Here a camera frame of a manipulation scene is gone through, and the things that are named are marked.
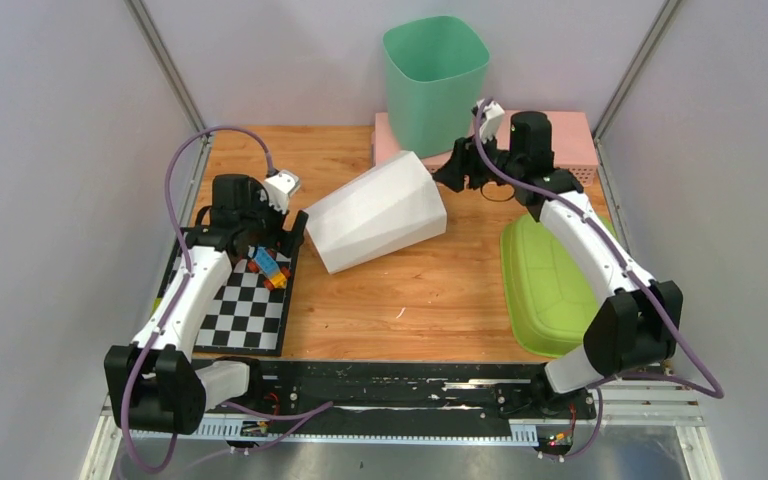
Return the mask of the white translucent bin liner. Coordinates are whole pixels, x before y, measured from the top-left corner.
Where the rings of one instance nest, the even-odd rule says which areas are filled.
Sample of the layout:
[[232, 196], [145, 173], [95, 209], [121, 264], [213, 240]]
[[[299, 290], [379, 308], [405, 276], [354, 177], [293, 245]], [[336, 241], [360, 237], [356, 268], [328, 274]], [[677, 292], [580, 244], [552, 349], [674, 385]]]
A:
[[330, 274], [415, 245], [447, 230], [431, 174], [400, 151], [305, 209], [306, 232]]

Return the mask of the pink perforated plastic basket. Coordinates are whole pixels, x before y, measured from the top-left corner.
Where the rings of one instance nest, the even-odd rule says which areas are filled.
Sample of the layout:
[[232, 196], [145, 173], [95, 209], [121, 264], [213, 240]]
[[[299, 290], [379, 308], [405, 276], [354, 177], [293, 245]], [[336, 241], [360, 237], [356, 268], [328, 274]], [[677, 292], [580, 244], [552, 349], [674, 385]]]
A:
[[[371, 134], [371, 165], [377, 166], [386, 163], [402, 148], [392, 133], [388, 114], [379, 112], [374, 115], [374, 128]], [[421, 161], [429, 172], [441, 168], [451, 156], [451, 151], [446, 151], [433, 156], [422, 157]]]

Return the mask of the mint green trash bin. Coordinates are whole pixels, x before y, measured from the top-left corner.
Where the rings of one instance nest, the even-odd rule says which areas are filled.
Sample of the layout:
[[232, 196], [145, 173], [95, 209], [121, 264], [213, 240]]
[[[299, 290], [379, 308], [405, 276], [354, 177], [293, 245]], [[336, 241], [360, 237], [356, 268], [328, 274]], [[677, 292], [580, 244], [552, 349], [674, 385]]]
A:
[[454, 16], [411, 21], [382, 37], [388, 121], [404, 150], [425, 158], [449, 151], [469, 130], [491, 54]]

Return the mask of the large lime green tub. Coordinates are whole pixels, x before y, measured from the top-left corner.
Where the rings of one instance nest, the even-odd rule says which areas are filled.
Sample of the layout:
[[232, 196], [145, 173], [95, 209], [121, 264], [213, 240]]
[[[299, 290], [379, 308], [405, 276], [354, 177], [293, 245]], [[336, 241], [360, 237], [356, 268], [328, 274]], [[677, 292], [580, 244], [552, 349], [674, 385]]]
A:
[[517, 343], [548, 358], [581, 345], [601, 302], [560, 241], [526, 214], [503, 229], [500, 259]]

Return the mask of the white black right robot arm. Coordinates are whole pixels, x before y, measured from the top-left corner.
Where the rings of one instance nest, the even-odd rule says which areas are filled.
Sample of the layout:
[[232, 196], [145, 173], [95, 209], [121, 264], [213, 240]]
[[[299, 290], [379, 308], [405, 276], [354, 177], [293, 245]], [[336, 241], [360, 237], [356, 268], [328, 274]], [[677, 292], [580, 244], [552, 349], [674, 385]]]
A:
[[489, 182], [511, 186], [517, 202], [570, 255], [600, 303], [581, 344], [531, 377], [525, 405], [544, 417], [556, 417], [586, 387], [672, 358], [681, 290], [640, 267], [593, 211], [575, 175], [555, 165], [548, 116], [539, 111], [514, 114], [509, 146], [501, 149], [497, 132], [505, 113], [500, 105], [479, 104], [471, 113], [472, 135], [455, 141], [449, 160], [433, 179], [454, 192], [477, 190]]

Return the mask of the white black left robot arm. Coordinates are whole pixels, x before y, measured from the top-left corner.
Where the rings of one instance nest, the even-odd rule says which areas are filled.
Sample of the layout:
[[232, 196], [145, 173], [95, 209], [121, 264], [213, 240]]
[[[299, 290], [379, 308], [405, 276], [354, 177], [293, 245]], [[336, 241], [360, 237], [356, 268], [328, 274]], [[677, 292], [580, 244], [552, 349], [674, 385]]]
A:
[[259, 181], [245, 174], [214, 178], [211, 203], [181, 230], [180, 263], [159, 306], [127, 345], [112, 346], [104, 371], [115, 420], [131, 429], [187, 435], [204, 414], [229, 400], [243, 413], [258, 411], [266, 386], [255, 360], [224, 358], [192, 364], [199, 331], [216, 295], [226, 292], [237, 265], [269, 291], [290, 286], [291, 259], [303, 242], [308, 216], [284, 227], [301, 181], [281, 170]]

